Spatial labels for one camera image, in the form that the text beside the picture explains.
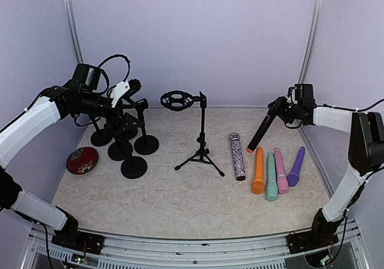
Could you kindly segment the black microphone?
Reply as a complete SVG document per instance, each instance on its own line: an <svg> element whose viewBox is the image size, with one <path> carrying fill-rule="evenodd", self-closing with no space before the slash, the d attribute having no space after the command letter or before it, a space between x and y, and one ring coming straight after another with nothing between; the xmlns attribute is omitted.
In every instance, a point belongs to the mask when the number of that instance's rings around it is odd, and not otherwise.
<svg viewBox="0 0 384 269"><path fill-rule="evenodd" d="M268 112L265 115L263 121L259 125L259 128L257 129L256 133L252 137L250 143L247 146L247 151L249 153L253 153L254 150L257 148L258 144L268 131L269 127L271 126L273 120L275 119L277 115L269 115Z"/></svg>

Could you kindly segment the orange mic round stand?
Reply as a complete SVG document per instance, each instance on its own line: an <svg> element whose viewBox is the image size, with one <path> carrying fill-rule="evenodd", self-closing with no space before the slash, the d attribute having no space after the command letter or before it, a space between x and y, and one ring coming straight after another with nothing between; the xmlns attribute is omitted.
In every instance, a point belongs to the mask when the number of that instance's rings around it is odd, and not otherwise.
<svg viewBox="0 0 384 269"><path fill-rule="evenodd" d="M143 124L140 127L142 135L135 141L134 149L136 153L144 156L155 153L160 146L160 143L155 136L148 135L146 133L144 111L148 108L149 103L147 99L143 98L136 101L135 110L137 112L137 119L140 120Z"/></svg>

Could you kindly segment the pink mic round stand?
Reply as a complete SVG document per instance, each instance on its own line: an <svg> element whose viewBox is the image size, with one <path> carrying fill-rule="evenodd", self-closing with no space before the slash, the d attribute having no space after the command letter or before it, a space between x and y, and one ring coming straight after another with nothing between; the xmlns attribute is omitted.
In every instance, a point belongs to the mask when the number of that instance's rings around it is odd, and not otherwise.
<svg viewBox="0 0 384 269"><path fill-rule="evenodd" d="M108 128L99 128L98 124L94 123L95 131L91 135L91 144L96 147L107 145L113 138L113 133Z"/></svg>

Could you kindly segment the teal mic round stand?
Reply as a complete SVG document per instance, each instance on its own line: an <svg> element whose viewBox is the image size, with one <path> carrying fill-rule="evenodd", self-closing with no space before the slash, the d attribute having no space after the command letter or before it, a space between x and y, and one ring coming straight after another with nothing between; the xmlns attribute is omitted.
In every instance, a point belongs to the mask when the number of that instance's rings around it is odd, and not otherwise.
<svg viewBox="0 0 384 269"><path fill-rule="evenodd" d="M125 160L128 154L132 152L133 147L127 138L115 138L115 141L109 146L107 151L109 158L113 161Z"/></svg>

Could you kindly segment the glitter mic round stand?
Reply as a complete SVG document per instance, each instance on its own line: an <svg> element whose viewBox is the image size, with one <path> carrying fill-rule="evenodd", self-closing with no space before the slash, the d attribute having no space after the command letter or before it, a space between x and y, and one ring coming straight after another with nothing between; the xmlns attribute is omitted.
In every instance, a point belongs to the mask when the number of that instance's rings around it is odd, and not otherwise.
<svg viewBox="0 0 384 269"><path fill-rule="evenodd" d="M125 159L121 163L121 174L127 179L138 179L148 170L148 164L143 157L133 155L133 147L128 142L124 150Z"/></svg>

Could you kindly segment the glitter silver microphone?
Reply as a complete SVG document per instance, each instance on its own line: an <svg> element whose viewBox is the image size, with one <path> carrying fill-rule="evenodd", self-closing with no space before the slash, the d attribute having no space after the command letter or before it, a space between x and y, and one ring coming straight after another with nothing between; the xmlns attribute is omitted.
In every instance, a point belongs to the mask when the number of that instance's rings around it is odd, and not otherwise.
<svg viewBox="0 0 384 269"><path fill-rule="evenodd" d="M230 148L232 153L235 178L237 181L244 181L246 179L246 173L245 173L244 159L242 155L240 135L235 132L229 134L229 141L230 141Z"/></svg>

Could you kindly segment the purple microphone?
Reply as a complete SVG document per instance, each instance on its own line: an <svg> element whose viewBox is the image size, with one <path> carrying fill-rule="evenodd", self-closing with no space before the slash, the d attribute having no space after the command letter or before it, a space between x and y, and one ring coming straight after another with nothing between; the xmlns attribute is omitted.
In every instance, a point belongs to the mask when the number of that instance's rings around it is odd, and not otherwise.
<svg viewBox="0 0 384 269"><path fill-rule="evenodd" d="M296 160L293 164L290 174L288 174L287 180L289 187L294 187L299 183L300 172L305 156L305 147L300 147Z"/></svg>

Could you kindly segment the pink microphone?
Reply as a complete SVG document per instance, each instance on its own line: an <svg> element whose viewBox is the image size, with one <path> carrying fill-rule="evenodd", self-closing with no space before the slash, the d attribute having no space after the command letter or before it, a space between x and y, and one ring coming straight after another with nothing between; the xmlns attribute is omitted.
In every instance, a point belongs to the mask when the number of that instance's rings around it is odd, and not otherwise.
<svg viewBox="0 0 384 269"><path fill-rule="evenodd" d="M283 158L278 147L274 148L274 157L277 174L278 193L284 195L289 192L289 184L284 170Z"/></svg>

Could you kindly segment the orange microphone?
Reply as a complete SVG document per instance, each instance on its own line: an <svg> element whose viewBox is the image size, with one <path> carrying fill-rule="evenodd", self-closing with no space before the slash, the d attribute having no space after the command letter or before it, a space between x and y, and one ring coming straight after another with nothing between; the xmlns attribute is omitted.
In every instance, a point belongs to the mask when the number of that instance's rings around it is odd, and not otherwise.
<svg viewBox="0 0 384 269"><path fill-rule="evenodd" d="M255 170L254 170L254 179L251 184L252 192L255 195L260 195L265 190L265 181L264 181L264 158L263 158L263 148L256 148L256 159L255 159Z"/></svg>

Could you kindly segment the teal microphone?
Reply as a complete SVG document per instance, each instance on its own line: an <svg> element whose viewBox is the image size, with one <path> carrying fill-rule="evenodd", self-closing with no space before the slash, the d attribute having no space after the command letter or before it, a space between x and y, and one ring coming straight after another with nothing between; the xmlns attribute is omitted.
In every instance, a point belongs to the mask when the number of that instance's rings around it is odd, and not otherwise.
<svg viewBox="0 0 384 269"><path fill-rule="evenodd" d="M267 184L265 193L268 201L276 201L278 198L275 158L272 152L269 152L267 156Z"/></svg>

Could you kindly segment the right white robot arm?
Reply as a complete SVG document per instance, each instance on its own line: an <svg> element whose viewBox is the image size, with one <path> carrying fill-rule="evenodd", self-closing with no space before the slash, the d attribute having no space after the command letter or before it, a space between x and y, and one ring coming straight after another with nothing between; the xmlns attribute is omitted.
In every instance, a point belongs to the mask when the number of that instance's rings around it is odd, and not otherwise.
<svg viewBox="0 0 384 269"><path fill-rule="evenodd" d="M344 138L345 172L331 198L321 210L321 218L335 223L343 218L359 198L364 184L383 170L383 116L369 109L346 109L319 105L313 86L296 84L287 96L277 97L268 104L268 115L286 124L297 121L302 126L315 126L342 133Z"/></svg>

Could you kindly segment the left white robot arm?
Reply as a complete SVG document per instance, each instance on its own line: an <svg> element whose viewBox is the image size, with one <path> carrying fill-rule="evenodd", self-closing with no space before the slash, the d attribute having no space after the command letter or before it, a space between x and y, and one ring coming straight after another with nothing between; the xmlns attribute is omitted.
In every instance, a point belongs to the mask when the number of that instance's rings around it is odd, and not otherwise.
<svg viewBox="0 0 384 269"><path fill-rule="evenodd" d="M32 193L22 189L6 172L12 159L36 136L58 121L80 114L104 118L112 125L114 135L120 135L142 122L122 113L133 107L130 99L141 88L137 79L128 79L112 88L97 92L100 77L106 77L100 67L78 64L73 77L63 86L52 86L40 92L31 105L1 128L1 209L12 210L18 215L60 232L70 247L77 248L84 242L78 221L66 211L54 207Z"/></svg>

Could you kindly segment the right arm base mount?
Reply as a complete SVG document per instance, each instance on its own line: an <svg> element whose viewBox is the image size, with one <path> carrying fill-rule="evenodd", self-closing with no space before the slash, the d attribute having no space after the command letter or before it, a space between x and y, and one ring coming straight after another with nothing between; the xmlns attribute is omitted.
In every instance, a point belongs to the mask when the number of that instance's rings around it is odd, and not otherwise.
<svg viewBox="0 0 384 269"><path fill-rule="evenodd" d="M287 237L287 245L290 254L302 253L321 247L330 246L331 243L338 243L336 234L315 237L311 231L291 232Z"/></svg>

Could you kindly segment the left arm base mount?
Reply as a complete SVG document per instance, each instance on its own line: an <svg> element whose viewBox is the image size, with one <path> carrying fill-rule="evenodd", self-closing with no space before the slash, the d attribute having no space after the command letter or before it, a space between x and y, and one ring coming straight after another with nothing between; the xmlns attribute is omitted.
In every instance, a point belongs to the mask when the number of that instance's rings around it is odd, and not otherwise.
<svg viewBox="0 0 384 269"><path fill-rule="evenodd" d="M82 231L77 231L72 236L58 232L52 237L52 243L64 248L100 255L104 244L104 237Z"/></svg>

